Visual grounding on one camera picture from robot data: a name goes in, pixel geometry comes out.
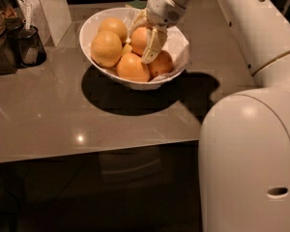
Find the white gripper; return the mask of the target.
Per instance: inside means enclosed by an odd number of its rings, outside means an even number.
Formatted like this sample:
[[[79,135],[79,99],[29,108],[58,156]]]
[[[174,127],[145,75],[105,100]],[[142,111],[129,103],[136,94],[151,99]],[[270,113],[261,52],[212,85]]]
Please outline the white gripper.
[[[184,15],[186,9],[173,0],[147,0],[146,10],[140,10],[130,25],[129,36],[138,28],[144,27],[146,32],[146,46],[141,61],[144,64],[152,63],[162,51],[167,40],[165,27],[176,25]]]

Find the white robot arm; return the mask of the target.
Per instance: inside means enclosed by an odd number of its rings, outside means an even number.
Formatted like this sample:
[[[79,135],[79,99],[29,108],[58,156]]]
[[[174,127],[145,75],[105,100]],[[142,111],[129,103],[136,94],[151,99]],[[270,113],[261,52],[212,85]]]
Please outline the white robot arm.
[[[290,232],[290,23],[271,0],[217,0],[256,84],[207,113],[198,173],[203,232]],[[143,60],[189,0],[147,0],[133,27],[149,24]]]

